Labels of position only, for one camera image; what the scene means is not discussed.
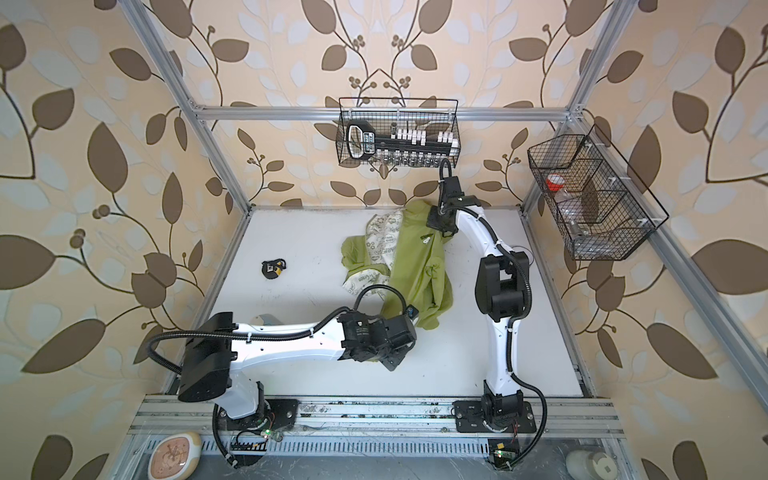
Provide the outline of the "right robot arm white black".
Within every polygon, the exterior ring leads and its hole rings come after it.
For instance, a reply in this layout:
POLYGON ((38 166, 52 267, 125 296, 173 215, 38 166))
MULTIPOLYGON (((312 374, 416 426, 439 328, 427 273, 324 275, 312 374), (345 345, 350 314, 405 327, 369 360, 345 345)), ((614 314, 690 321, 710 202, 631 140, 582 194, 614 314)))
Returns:
POLYGON ((474 417, 487 432, 512 435, 510 444, 489 453, 495 469, 511 471, 537 446, 548 420, 543 392, 520 378, 517 367, 520 326, 533 305, 533 256, 514 250, 497 235, 480 201, 463 192, 451 161, 441 160, 438 172, 438 202, 430 209, 427 226, 445 238, 465 235, 479 254, 474 298, 488 320, 491 350, 474 417))

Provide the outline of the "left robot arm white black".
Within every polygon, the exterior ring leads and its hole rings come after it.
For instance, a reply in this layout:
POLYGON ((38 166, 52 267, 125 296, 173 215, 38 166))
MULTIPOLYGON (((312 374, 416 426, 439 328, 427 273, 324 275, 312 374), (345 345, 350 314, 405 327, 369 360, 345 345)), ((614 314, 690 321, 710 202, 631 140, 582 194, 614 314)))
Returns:
POLYGON ((219 453, 234 469, 241 461, 225 446, 220 421, 227 417, 241 431, 273 432, 277 414, 266 406, 264 387, 245 375, 262 364, 301 359, 379 362, 395 370, 417 340, 418 309, 386 285, 400 304, 397 316, 368 315, 357 304, 341 306, 316 324, 257 326, 236 323, 220 312, 197 330, 150 337, 149 359, 176 375, 178 399, 214 403, 212 435, 219 453))

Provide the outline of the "green jacket with patterned lining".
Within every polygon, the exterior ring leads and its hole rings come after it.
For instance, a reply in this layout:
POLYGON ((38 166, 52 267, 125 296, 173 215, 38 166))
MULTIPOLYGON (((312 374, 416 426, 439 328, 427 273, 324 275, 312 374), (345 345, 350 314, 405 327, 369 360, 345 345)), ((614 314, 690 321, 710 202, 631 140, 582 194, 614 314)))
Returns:
POLYGON ((389 285, 419 311, 416 326, 439 327, 439 317, 453 305, 446 269, 448 238, 427 226, 431 205, 423 200, 374 215, 365 233, 351 236, 341 246, 347 269, 343 288, 358 295, 374 284, 389 285))

